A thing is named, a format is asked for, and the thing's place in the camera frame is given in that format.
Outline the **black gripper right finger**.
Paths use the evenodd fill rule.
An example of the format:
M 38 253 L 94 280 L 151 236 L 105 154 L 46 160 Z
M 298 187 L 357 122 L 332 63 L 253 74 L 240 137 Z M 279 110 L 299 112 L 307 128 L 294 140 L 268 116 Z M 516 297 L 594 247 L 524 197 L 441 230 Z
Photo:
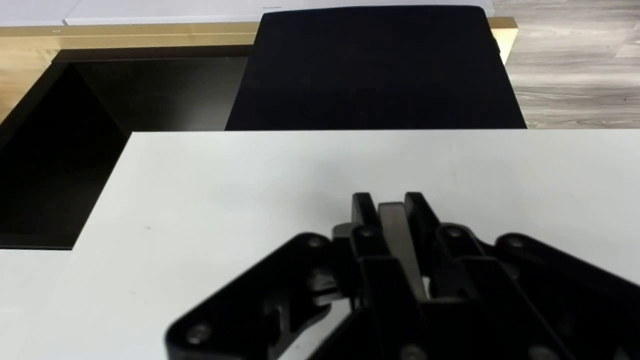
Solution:
M 640 360 L 640 287 L 527 235 L 482 242 L 403 197 L 427 297 L 462 311 L 475 360 Z

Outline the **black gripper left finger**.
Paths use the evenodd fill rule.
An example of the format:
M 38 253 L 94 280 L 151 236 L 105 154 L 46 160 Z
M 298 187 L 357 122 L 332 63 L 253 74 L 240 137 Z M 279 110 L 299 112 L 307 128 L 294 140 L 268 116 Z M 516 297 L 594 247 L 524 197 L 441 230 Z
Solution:
M 420 227 L 427 203 L 410 193 L 377 205 L 352 197 L 330 236 L 302 233 L 169 325 L 167 360 L 278 360 L 332 305 L 350 313 L 309 360 L 427 360 Z

